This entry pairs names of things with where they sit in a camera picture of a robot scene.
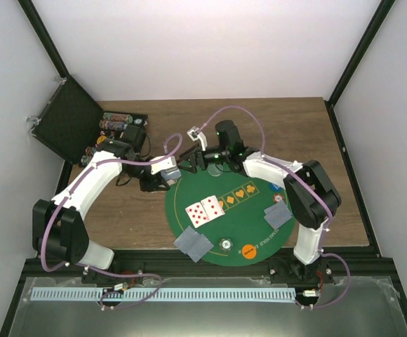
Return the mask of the orange big blind button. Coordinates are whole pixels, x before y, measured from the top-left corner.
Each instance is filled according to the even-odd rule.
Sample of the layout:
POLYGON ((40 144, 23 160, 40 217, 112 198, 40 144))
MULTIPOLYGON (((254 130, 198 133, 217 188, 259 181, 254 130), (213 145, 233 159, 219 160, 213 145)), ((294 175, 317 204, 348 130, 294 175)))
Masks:
POLYGON ((257 256, 257 250, 256 245, 246 244, 241 249, 241 255, 247 260, 252 260, 257 256))

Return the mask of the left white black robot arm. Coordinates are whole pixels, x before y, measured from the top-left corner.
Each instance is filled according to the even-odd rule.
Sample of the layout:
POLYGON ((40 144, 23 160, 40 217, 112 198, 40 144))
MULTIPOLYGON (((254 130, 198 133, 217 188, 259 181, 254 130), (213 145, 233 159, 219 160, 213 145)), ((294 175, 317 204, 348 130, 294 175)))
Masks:
POLYGON ((124 170, 140 168, 151 178, 161 178, 163 171, 176 169, 174 155, 181 144, 182 136, 174 133, 164 142, 165 155, 142 161, 130 143, 105 138, 70 185, 49 201, 40 199, 32 209, 32 243, 42 268, 53 272, 70 264, 94 267, 104 282, 117 282, 122 266, 113 260, 112 249, 89 239, 86 215, 104 188, 124 170))

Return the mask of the three of diamonds card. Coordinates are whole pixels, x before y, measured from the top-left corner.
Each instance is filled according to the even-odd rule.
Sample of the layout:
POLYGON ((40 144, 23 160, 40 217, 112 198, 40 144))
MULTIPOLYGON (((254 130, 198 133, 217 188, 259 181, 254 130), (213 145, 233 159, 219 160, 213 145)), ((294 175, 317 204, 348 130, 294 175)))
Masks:
POLYGON ((216 218, 225 215, 225 212, 215 195, 202 199, 201 205, 203 206, 203 209, 205 210, 209 221, 215 220, 216 218))

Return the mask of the blue small blind button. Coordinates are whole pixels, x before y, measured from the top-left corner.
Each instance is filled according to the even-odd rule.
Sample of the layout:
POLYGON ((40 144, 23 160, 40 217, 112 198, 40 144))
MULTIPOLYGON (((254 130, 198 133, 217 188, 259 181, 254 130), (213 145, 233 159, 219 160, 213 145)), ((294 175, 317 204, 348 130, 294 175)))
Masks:
POLYGON ((281 189, 281 187, 279 185, 276 185, 274 183, 270 183, 269 187, 271 190, 274 190, 274 191, 279 191, 281 189))

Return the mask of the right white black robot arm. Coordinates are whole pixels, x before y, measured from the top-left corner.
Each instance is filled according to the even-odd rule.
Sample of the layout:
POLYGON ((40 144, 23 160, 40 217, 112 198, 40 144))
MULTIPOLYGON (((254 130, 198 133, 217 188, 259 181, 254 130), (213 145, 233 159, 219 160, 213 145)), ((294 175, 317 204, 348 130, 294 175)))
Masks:
POLYGON ((323 166, 316 160, 284 161, 266 155, 263 148, 246 146, 232 120, 216 124, 215 146, 208 145, 203 129, 193 126, 187 131, 196 145, 183 152, 179 162, 189 163, 187 170, 191 173, 198 168, 207 169, 209 164, 227 164, 233 173, 282 187, 299 225, 293 249, 297 261, 291 264, 291 276, 297 282, 308 282, 316 274, 314 263, 323 255, 324 233, 342 204, 323 166))

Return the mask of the clear dealer button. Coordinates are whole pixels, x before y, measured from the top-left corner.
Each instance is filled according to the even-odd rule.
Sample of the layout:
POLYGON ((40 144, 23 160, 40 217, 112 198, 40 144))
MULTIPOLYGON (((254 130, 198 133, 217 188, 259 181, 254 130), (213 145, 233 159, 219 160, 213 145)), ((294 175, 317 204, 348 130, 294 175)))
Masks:
POLYGON ((209 166, 207 171, 213 177, 218 177, 222 174, 222 171, 217 166, 209 166))

